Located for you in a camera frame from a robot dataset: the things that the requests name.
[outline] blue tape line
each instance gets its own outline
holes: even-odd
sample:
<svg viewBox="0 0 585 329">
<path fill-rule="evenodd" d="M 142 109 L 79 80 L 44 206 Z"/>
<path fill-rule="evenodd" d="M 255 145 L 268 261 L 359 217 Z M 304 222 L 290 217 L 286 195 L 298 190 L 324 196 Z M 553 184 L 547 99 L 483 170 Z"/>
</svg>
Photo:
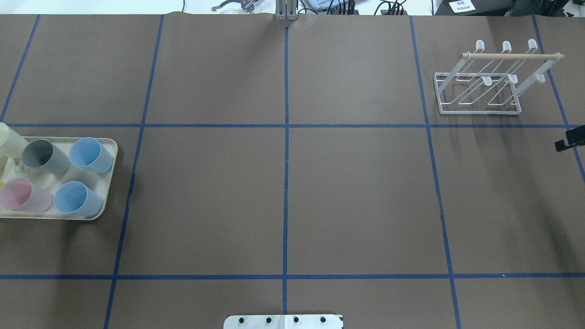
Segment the blue tape line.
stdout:
<svg viewBox="0 0 585 329">
<path fill-rule="evenodd" d="M 538 29 L 538 23 L 536 22 L 536 16 L 534 14 L 532 15 L 532 24 L 534 25 L 534 31 L 536 32 L 536 39 L 538 41 L 538 47 L 541 49 L 541 53 L 544 54 L 545 48 L 542 45 L 541 33 L 540 33 L 540 30 Z M 546 72 L 547 72 L 549 79 L 550 79 L 550 85 L 552 86 L 552 91 L 555 93 L 556 103 L 559 106 L 560 115 L 563 117 L 563 122 L 565 123 L 566 130 L 578 127 L 578 126 L 569 125 L 569 121 L 567 120 L 567 115 L 565 114 L 565 109 L 563 108 L 563 102 L 560 101 L 559 91 L 556 88 L 555 79 L 552 77 L 552 72 L 550 72 L 550 69 L 547 70 Z M 581 178 L 583 179 L 583 181 L 585 181 L 585 171 L 583 170 L 583 163 L 581 162 L 581 157 L 579 156 L 579 153 L 577 152 L 577 149 L 575 149 L 575 148 L 573 148 L 573 153 L 575 154 L 575 159 L 577 160 L 577 165 L 578 165 L 579 171 L 581 173 Z"/>
<path fill-rule="evenodd" d="M 118 280 L 282 280 L 275 275 L 118 275 Z"/>
<path fill-rule="evenodd" d="M 585 277 L 585 272 L 543 273 L 431 273 L 431 274 L 289 274 L 288 280 L 425 280 L 425 279 L 509 279 L 531 277 Z M 3 274 L 0 280 L 281 280 L 280 274 L 243 275 L 39 275 Z"/>
<path fill-rule="evenodd" d="M 459 125 L 459 124 L 430 124 L 431 128 L 521 128 L 521 129 L 543 129 L 543 128 L 562 128 L 566 125 Z"/>
<path fill-rule="evenodd" d="M 282 124 L 146 124 L 148 128 L 284 128 Z"/>
<path fill-rule="evenodd" d="M 449 274 L 290 274 L 290 280 L 448 279 Z"/>
<path fill-rule="evenodd" d="M 116 291 L 116 279 L 112 279 L 112 285 L 110 286 L 110 295 L 108 298 L 108 306 L 106 307 L 106 316 L 104 319 L 104 329 L 108 329 L 109 327 L 109 319 L 110 315 L 112 314 L 112 305 L 113 305 L 113 294 Z"/>
<path fill-rule="evenodd" d="M 284 28 L 284 207 L 283 207 L 283 314 L 288 303 L 288 28 Z"/>
<path fill-rule="evenodd" d="M 8 124 L 11 127 L 30 128 L 138 128 L 140 124 Z"/>
<path fill-rule="evenodd" d="M 583 272 L 573 273 L 471 273 L 454 274 L 455 279 L 506 279 L 529 277 L 585 277 Z"/>
<path fill-rule="evenodd" d="M 536 32 L 536 40 L 538 41 L 538 47 L 541 50 L 541 54 L 544 54 L 545 48 L 542 46 L 541 33 L 540 33 L 540 30 L 538 29 L 538 24 L 536 22 L 536 16 L 534 14 L 532 14 L 532 24 L 534 25 L 534 31 Z M 557 102 L 557 104 L 559 104 L 560 115 L 563 117 L 563 122 L 565 123 L 565 125 L 568 126 L 569 122 L 567 121 L 567 116 L 565 115 L 565 110 L 563 109 L 563 104 L 560 101 L 559 92 L 557 91 L 556 85 L 555 85 L 555 80 L 552 78 L 552 73 L 550 72 L 550 69 L 547 70 L 546 72 L 548 73 L 548 76 L 550 79 L 550 84 L 552 86 L 552 90 L 555 93 L 556 102 Z"/>
<path fill-rule="evenodd" d="M 3 274 L 0 280 L 112 280 L 113 275 Z"/>
<path fill-rule="evenodd" d="M 290 128 L 426 128 L 424 124 L 291 124 Z"/>
<path fill-rule="evenodd" d="M 422 112 L 425 117 L 425 124 L 426 124 L 426 138 L 429 142 L 429 153 L 431 154 L 431 165 L 433 168 L 433 177 L 435 179 L 435 191 L 437 194 L 437 199 L 439 201 L 439 211 L 441 214 L 441 226 L 443 228 L 443 244 L 445 246 L 445 256 L 447 258 L 447 269 L 450 275 L 450 285 L 451 285 L 451 297 L 453 299 L 453 310 L 455 312 L 455 323 L 457 325 L 457 329 L 461 329 L 461 319 L 459 317 L 459 303 L 457 302 L 457 291 L 455 289 L 455 280 L 453 278 L 453 265 L 451 263 L 451 251 L 449 249 L 449 238 L 447 236 L 447 225 L 445 223 L 445 212 L 443 211 L 443 201 L 441 199 L 441 187 L 439 185 L 439 176 L 437 174 L 436 162 L 435 162 L 435 151 L 433 150 L 433 142 L 431 136 L 431 127 L 429 125 L 429 116 L 426 110 L 426 100 L 425 100 L 425 90 L 424 86 L 422 85 L 422 73 L 421 73 L 421 62 L 418 57 L 418 47 L 417 47 L 417 36 L 414 31 L 414 20 L 412 16 L 409 16 L 410 19 L 410 31 L 412 34 L 412 46 L 414 48 L 414 58 L 417 64 L 417 75 L 418 75 L 418 87 L 421 93 L 421 101 L 422 101 Z"/>
<path fill-rule="evenodd" d="M 130 175 L 130 185 L 128 188 L 128 195 L 126 197 L 126 209 L 124 211 L 124 219 L 122 220 L 122 229 L 120 232 L 120 239 L 118 241 L 118 251 L 116 252 L 116 262 L 114 264 L 113 274 L 118 275 L 120 268 L 120 258 L 122 256 L 122 247 L 124 245 L 124 237 L 126 235 L 126 225 L 128 223 L 128 213 L 130 211 L 130 199 L 134 190 L 134 181 L 136 178 L 136 165 L 138 164 L 138 156 L 140 155 L 140 148 L 142 147 L 142 136 L 144 135 L 144 126 L 146 123 L 146 115 L 148 114 L 148 104 L 150 100 L 150 91 L 152 89 L 152 82 L 154 80 L 154 69 L 156 68 L 156 59 L 159 53 L 160 36 L 163 31 L 164 15 L 160 15 L 159 32 L 156 37 L 156 45 L 154 47 L 154 55 L 152 58 L 152 66 L 150 68 L 150 77 L 148 82 L 148 88 L 146 90 L 146 99 L 144 100 L 144 110 L 142 112 L 142 122 L 140 124 L 140 132 L 138 134 L 138 142 L 136 144 L 136 153 L 134 154 L 134 164 L 132 166 L 132 174 Z M 104 320 L 104 329 L 109 326 L 109 318 L 112 313 L 113 297 L 116 291 L 116 278 L 112 279 L 112 287 L 110 290 L 110 296 L 108 299 L 108 308 L 106 309 L 106 316 Z"/>
<path fill-rule="evenodd" d="M 2 109 L 2 114 L 0 114 L 0 121 L 4 120 L 6 116 L 6 111 L 8 110 L 8 105 L 10 104 L 10 99 L 12 98 L 12 93 L 14 92 L 14 88 L 16 87 L 16 82 L 18 81 L 18 76 L 20 75 L 20 70 L 22 70 L 22 66 L 25 63 L 26 54 L 29 52 L 30 44 L 33 42 L 33 36 L 35 35 L 35 31 L 37 26 L 39 25 L 40 15 L 37 15 L 35 19 L 35 24 L 33 24 L 33 29 L 30 31 L 29 40 L 26 42 L 25 51 L 22 53 L 22 57 L 20 58 L 20 63 L 18 63 L 18 68 L 16 69 L 16 73 L 14 74 L 14 79 L 12 80 L 12 85 L 10 86 L 10 90 L 8 91 L 8 96 L 6 97 L 6 101 L 4 102 L 4 107 Z"/>
<path fill-rule="evenodd" d="M 8 124 L 29 128 L 140 128 L 142 124 Z M 479 125 L 479 124 L 289 124 L 289 128 L 577 128 L 580 125 Z M 284 124 L 145 124 L 145 128 L 286 128 Z"/>
</svg>

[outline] table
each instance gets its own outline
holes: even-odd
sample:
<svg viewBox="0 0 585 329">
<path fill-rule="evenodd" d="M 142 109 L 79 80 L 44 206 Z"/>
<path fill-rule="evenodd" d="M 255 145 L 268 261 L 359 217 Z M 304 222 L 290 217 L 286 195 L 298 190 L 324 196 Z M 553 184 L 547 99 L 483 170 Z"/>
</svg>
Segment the table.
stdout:
<svg viewBox="0 0 585 329">
<path fill-rule="evenodd" d="M 0 327 L 582 327 L 584 154 L 553 144 L 585 124 L 558 33 L 584 26 L 0 16 L 0 119 L 120 147 L 99 219 L 0 220 Z M 434 72 L 479 38 L 566 58 L 519 116 L 439 115 Z"/>
</svg>

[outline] white label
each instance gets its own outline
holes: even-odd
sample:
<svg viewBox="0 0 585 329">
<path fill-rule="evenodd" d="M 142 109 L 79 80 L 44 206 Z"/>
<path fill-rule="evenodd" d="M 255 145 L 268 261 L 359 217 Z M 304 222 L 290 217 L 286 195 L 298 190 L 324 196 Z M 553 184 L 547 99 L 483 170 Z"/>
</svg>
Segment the white label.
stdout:
<svg viewBox="0 0 585 329">
<path fill-rule="evenodd" d="M 468 12 L 474 11 L 475 7 L 473 6 L 472 0 L 459 0 L 453 1 L 449 3 L 453 12 Z"/>
</svg>

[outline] wooden dowel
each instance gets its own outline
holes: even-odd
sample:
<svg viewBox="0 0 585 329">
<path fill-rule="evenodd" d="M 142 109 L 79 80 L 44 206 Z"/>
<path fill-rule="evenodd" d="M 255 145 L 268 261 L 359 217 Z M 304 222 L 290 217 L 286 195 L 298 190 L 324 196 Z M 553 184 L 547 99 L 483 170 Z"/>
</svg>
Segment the wooden dowel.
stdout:
<svg viewBox="0 0 585 329">
<path fill-rule="evenodd" d="M 470 54 L 463 53 L 463 59 L 496 59 L 496 60 L 555 60 L 557 54 Z M 565 58 L 565 55 L 560 54 L 560 58 Z"/>
</svg>

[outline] drying rack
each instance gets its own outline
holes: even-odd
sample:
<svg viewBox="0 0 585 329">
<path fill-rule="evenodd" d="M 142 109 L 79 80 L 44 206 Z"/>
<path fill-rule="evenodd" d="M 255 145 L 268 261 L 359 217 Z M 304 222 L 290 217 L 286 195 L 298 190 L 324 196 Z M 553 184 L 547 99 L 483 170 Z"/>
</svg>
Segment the drying rack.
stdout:
<svg viewBox="0 0 585 329">
<path fill-rule="evenodd" d="M 457 65 L 448 73 L 435 73 L 435 94 L 441 114 L 506 114 L 522 112 L 519 97 L 534 82 L 544 83 L 544 73 L 565 55 L 535 54 L 538 45 L 528 40 L 524 54 L 512 54 L 510 42 L 502 43 L 500 53 L 483 53 L 482 40 L 474 52 L 463 53 Z M 526 61 L 542 60 L 528 78 L 518 86 L 516 72 Z"/>
</svg>

